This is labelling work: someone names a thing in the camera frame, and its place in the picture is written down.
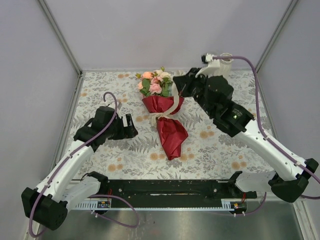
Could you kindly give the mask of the artificial flower bunch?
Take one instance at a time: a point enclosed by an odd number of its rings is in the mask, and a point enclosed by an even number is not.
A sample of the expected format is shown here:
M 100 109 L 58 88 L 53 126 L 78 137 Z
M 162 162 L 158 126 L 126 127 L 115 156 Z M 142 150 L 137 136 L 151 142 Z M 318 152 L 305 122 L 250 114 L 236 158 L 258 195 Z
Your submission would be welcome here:
M 172 96 L 173 76 L 163 66 L 154 71 L 136 73 L 135 78 L 139 80 L 137 87 L 143 97 Z

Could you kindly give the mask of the red wrapping paper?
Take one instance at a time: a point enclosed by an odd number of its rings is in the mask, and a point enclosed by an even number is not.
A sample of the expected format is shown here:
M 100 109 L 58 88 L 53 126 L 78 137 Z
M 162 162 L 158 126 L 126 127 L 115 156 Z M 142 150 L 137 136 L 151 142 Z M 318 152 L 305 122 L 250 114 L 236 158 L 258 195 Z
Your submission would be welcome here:
M 157 129 L 160 143 L 168 158 L 173 160 L 181 156 L 181 149 L 183 142 L 188 138 L 188 132 L 185 127 L 172 116 L 179 112 L 184 102 L 184 98 L 178 98 L 178 105 L 175 110 L 166 116 L 160 116 L 165 113 L 174 104 L 174 98 L 163 96 L 148 96 L 142 99 L 149 117 L 151 124 Z

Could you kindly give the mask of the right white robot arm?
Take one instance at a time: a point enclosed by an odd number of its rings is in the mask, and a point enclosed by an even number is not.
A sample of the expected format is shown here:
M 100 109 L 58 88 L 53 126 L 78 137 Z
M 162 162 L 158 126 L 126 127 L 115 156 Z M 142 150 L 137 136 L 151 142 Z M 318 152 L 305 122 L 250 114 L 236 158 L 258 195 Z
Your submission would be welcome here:
M 173 77 L 182 97 L 192 97 L 221 132 L 255 151 L 272 168 L 271 172 L 236 172 L 228 184 L 228 194 L 239 198 L 245 192 L 270 192 L 288 203 L 301 197 L 319 164 L 304 159 L 264 133 L 246 108 L 232 100 L 234 88 L 223 76 L 205 76 L 192 68 L 187 74 Z

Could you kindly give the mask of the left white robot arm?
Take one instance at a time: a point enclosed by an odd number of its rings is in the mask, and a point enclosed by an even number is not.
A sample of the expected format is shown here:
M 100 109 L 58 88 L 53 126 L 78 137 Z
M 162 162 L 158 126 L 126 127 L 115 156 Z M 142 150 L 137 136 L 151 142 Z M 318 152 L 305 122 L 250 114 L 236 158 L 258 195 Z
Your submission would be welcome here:
M 108 106 L 99 107 L 93 118 L 79 128 L 73 142 L 49 175 L 35 188 L 21 194 L 25 216 L 54 231 L 67 214 L 86 198 L 102 198 L 109 192 L 108 177 L 92 171 L 72 188 L 67 188 L 85 161 L 107 140 L 132 139 L 138 134 L 132 116 L 119 117 Z

